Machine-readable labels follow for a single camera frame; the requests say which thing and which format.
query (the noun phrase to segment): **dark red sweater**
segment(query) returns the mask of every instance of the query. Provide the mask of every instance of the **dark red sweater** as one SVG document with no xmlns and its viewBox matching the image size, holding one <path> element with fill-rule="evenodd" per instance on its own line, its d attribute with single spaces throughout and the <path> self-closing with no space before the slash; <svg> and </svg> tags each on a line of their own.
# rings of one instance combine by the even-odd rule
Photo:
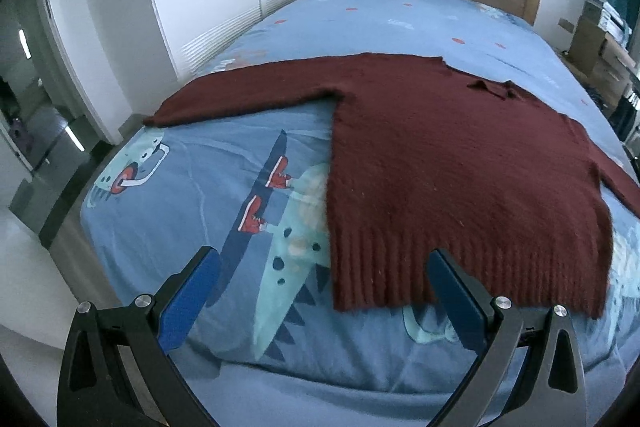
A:
<svg viewBox="0 0 640 427">
<path fill-rule="evenodd" d="M 326 211 L 338 310 L 429 298 L 447 248 L 492 295 L 599 316 L 611 262 L 603 181 L 640 190 L 575 120 L 511 82 L 441 58 L 363 54 L 203 76 L 146 124 L 177 125 L 336 96 Z"/>
</svg>

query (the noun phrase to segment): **blue bedsheet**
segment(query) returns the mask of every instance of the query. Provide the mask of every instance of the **blue bedsheet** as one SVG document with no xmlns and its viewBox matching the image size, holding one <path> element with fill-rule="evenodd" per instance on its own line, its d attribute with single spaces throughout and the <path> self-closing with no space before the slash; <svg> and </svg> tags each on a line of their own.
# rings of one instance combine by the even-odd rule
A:
<svg viewBox="0 0 640 427">
<path fill-rule="evenodd" d="M 551 48 L 522 20 L 466 0 L 298 0 L 199 73 L 360 52 L 441 55 L 460 70 L 510 79 L 582 122 L 633 175 L 607 121 Z M 332 110 L 316 102 L 143 129 L 83 205 L 83 226 L 124 303 L 157 290 L 201 245 L 220 251 L 220 284 L 172 357 L 223 427 L 425 425 L 474 359 L 437 307 L 333 311 L 324 221 Z M 606 313 L 574 317 L 590 425 L 640 353 L 640 223 L 602 193 L 614 223 Z M 489 415 L 504 403 L 522 355 Z"/>
</svg>

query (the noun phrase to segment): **wardrobe vent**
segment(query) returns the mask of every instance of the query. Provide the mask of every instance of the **wardrobe vent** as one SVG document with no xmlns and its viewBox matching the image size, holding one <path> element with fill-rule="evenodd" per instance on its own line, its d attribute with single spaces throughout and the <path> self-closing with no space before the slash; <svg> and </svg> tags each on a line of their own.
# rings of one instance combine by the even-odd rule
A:
<svg viewBox="0 0 640 427">
<path fill-rule="evenodd" d="M 295 0 L 268 0 L 266 3 L 264 3 L 264 17 L 267 17 L 269 15 L 271 15 L 273 12 L 275 12 L 276 10 L 279 10 L 280 8 L 282 8 L 283 6 L 289 4 L 290 2 L 293 2 Z"/>
<path fill-rule="evenodd" d="M 181 51 L 191 73 L 195 74 L 201 65 L 219 54 L 259 20 L 260 7 L 256 6 L 187 42 Z"/>
</svg>

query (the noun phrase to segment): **cartoon print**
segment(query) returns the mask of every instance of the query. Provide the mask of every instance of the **cartoon print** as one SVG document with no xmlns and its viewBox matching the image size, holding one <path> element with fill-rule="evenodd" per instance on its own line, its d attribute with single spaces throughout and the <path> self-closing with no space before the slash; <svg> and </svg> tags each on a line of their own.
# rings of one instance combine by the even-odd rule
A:
<svg viewBox="0 0 640 427">
<path fill-rule="evenodd" d="M 422 326 L 415 318 L 414 307 L 409 305 L 402 308 L 402 319 L 404 320 L 404 329 L 416 344 L 431 344 L 432 342 L 448 340 L 451 343 L 458 341 L 458 334 L 453 329 L 453 324 L 447 318 L 442 333 L 433 333 L 422 329 Z"/>
<path fill-rule="evenodd" d="M 481 2 L 477 2 L 476 6 L 478 6 L 481 12 L 484 12 L 486 15 L 488 15 L 492 19 L 501 19 L 504 16 L 504 13 L 502 12 L 502 10 L 498 10 L 493 6 L 489 6 Z"/>
<path fill-rule="evenodd" d="M 145 127 L 139 136 L 127 143 L 98 176 L 89 193 L 87 206 L 94 208 L 99 200 L 106 201 L 113 195 L 121 194 L 128 187 L 145 184 L 169 153 L 169 147 L 162 143 L 163 137 L 164 129 Z M 140 166 L 150 158 L 157 160 L 151 172 L 143 178 L 136 179 Z"/>
<path fill-rule="evenodd" d="M 408 30 L 414 29 L 414 26 L 412 24 L 409 24 L 408 22 L 397 21 L 395 19 L 389 19 L 386 23 L 393 26 L 402 26 L 402 28 L 406 28 Z"/>
<path fill-rule="evenodd" d="M 266 55 L 266 50 L 238 50 L 234 52 L 230 58 L 222 60 L 211 71 L 212 73 L 218 73 L 219 71 L 232 71 L 261 64 L 264 62 Z"/>
<path fill-rule="evenodd" d="M 316 268 L 319 292 L 329 280 L 329 238 L 324 203 L 329 165 L 312 166 L 300 178 L 294 179 L 284 172 L 288 163 L 287 157 L 281 156 L 265 185 L 290 190 L 280 222 L 273 225 L 257 217 L 255 211 L 260 208 L 261 201 L 259 196 L 254 196 L 238 227 L 239 232 L 273 236 L 255 308 L 255 360 L 263 355 L 284 360 L 275 341 L 293 343 L 284 324 L 286 317 L 290 318 L 293 313 L 299 317 L 293 304 L 316 304 L 305 286 L 309 273 Z"/>
<path fill-rule="evenodd" d="M 613 231 L 613 252 L 609 270 L 609 287 L 607 288 L 607 315 L 612 317 L 607 331 L 607 343 L 613 341 L 620 320 L 623 299 L 640 299 L 640 259 L 638 244 L 640 243 L 640 226 L 636 223 L 627 234 Z"/>
<path fill-rule="evenodd" d="M 213 306 L 220 296 L 225 292 L 226 287 L 229 285 L 238 265 L 242 261 L 244 254 L 246 253 L 249 242 L 253 237 L 253 233 L 243 232 L 242 223 L 247 218 L 247 207 L 250 206 L 251 216 L 257 220 L 261 220 L 262 213 L 264 212 L 273 188 L 270 187 L 269 179 L 273 176 L 274 169 L 276 168 L 280 158 L 283 157 L 287 150 L 287 133 L 280 132 L 277 140 L 273 144 L 271 152 L 262 166 L 262 169 L 257 175 L 257 178 L 252 186 L 249 196 L 244 203 L 240 206 L 238 215 L 234 220 L 234 224 L 231 227 L 228 235 L 225 239 L 225 244 L 220 250 L 220 277 L 218 284 L 212 289 L 209 298 L 205 306 L 207 308 Z"/>
</svg>

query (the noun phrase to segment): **floor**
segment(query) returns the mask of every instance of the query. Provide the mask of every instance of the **floor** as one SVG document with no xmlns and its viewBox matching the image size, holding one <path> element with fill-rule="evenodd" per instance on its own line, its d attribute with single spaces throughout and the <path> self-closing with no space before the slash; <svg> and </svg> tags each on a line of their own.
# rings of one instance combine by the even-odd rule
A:
<svg viewBox="0 0 640 427">
<path fill-rule="evenodd" d="M 62 116 L 58 120 L 56 123 L 49 118 L 48 129 L 64 130 L 67 122 Z M 84 151 L 66 132 L 54 133 L 55 139 L 50 141 L 47 154 L 33 173 L 33 180 L 23 182 L 18 188 L 10 210 L 49 250 L 78 301 L 91 301 L 99 309 L 121 306 L 84 235 L 80 208 L 95 179 L 140 124 L 127 130 L 127 136 L 118 147 L 100 140 L 86 118 L 78 118 L 68 126 Z"/>
<path fill-rule="evenodd" d="M 33 180 L 20 185 L 9 206 L 18 219 L 38 234 L 45 248 L 51 246 L 82 188 L 112 149 L 99 139 L 85 117 L 68 123 L 53 108 L 47 109 L 40 118 L 42 131 L 30 129 L 31 157 L 37 159 Z M 67 126 L 84 150 L 65 132 Z"/>
</svg>

